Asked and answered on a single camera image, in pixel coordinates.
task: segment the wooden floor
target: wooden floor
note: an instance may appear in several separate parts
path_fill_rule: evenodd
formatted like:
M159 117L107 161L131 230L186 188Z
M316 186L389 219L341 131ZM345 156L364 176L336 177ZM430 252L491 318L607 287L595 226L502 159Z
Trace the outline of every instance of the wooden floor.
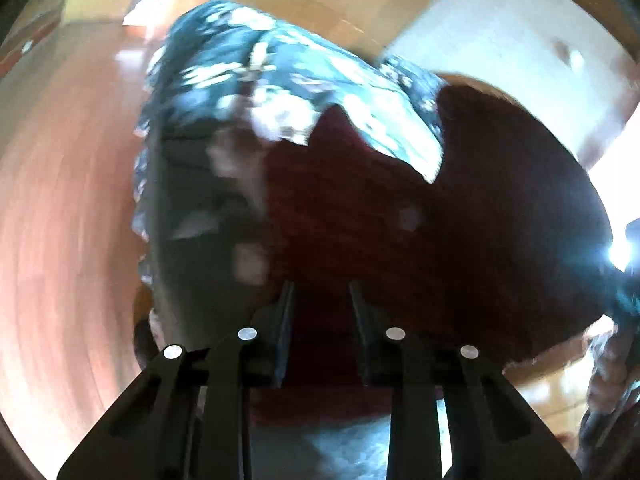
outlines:
M139 372L142 40L63 27L0 80L0 412L47 479Z

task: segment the black mount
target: black mount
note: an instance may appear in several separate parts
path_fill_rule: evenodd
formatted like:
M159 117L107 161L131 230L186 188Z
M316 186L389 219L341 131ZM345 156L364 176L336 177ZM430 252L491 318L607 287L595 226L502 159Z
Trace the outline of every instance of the black mount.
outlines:
M277 303L256 311L250 328L209 349L167 347L87 434L58 480L251 479L248 391L282 384L293 292L286 283ZM447 479L581 478L535 412L475 349L467 349L473 358L465 358L393 327L381 309L364 301L357 284L351 297L363 382L394 389L388 480L442 477L437 385L452 445ZM196 405L203 386L200 421Z

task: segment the dark red fabric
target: dark red fabric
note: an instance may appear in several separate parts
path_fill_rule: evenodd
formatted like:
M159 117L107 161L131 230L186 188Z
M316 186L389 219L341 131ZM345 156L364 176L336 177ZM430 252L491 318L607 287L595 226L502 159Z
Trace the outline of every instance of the dark red fabric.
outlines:
M446 149L433 185L367 146L340 107L308 146L268 154L270 281L293 280L298 297L286 388L257 401L265 419L388 411L387 392L357 386L352 280L395 325L475 344L497 366L603 313L610 231L573 157L530 114L473 89L443 90L438 108ZM422 218L412 232L399 221L407 206Z
M260 396L272 399L279 422L308 415L310 406L325 418L387 412L388 392L357 386L348 285L359 280L396 325L453 338L436 272L430 187L409 165L367 146L339 107L322 115L308 146L281 142L266 167L271 280L293 280L297 296L288 390ZM414 232L400 227L406 206L422 213Z

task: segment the bright light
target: bright light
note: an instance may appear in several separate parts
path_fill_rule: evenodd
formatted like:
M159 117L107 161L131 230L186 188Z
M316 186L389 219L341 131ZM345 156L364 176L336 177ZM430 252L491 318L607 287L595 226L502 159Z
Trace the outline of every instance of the bright light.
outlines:
M120 65L130 68L140 68L145 62L145 51L142 49L123 48L113 57Z
M584 58L578 50L572 50L569 53L569 66L575 73L581 72L584 68Z
M529 404L542 404L551 396L551 386L546 380L518 389L520 395Z
M442 462L442 477L453 465L451 453L451 437L449 435L449 419L447 418L447 405L444 399L436 400L438 410L438 426L440 428L440 461Z
M131 12L122 20L123 25L155 27L164 16L167 0L139 0Z
M609 249L609 259L620 270L625 270L631 260L631 244L624 239L614 238Z
M597 320L594 324L592 324L587 332L584 333L585 336L593 338L597 335L606 334L607 332L612 332L614 328L613 320L609 316L602 316L599 320Z
M566 396L583 396L593 374L593 356L590 352L579 361L567 366L560 377L560 388Z

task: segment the screw head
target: screw head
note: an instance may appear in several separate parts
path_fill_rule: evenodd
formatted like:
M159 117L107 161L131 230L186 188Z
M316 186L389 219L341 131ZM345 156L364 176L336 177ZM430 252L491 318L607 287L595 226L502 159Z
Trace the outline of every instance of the screw head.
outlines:
M251 339L255 339L257 335L258 331L250 326L245 326L238 330L238 337L242 339L242 341L251 341Z
M480 352L473 345L464 345L460 349L460 355L466 359L476 359L480 355Z
M24 42L24 45L22 46L22 53L26 54L28 51L31 50L31 47L33 46L33 40L27 40Z
M401 328L393 326L386 329L386 336L394 341L402 341L402 339L404 339L404 336L406 336L406 333Z
M169 345L162 351L162 355L167 359L175 359L182 355L182 347L180 345Z

